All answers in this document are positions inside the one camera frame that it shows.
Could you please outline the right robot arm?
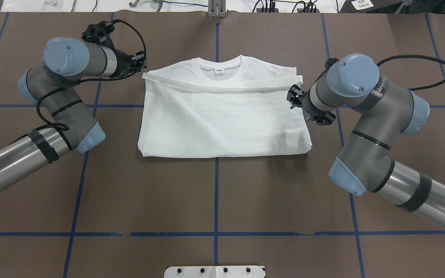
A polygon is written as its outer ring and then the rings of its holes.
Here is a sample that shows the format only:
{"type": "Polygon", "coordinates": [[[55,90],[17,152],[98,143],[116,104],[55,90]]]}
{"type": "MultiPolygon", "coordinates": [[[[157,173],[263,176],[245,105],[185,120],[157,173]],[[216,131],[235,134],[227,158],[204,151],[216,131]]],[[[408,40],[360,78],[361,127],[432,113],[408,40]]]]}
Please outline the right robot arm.
{"type": "Polygon", "coordinates": [[[389,157],[400,134],[413,134],[425,124],[430,106],[414,89],[380,74],[379,65],[362,53],[330,58],[308,90],[291,86],[287,101],[317,125],[332,124],[333,110],[343,105],[360,113],[328,173],[330,180],[357,196],[376,193],[445,229],[445,185],[389,157]]]}

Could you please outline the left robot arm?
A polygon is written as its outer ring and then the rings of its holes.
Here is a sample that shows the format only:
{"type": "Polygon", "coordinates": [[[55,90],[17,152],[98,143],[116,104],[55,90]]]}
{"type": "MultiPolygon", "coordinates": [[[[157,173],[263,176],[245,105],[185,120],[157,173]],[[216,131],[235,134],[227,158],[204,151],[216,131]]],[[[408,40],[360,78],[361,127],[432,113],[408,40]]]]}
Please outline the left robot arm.
{"type": "Polygon", "coordinates": [[[127,54],[101,39],[55,37],[44,60],[18,81],[21,95],[33,102],[44,125],[0,150],[0,192],[72,150],[85,153],[106,138],[75,88],[89,81],[117,81],[146,67],[146,49],[127,54]]]}

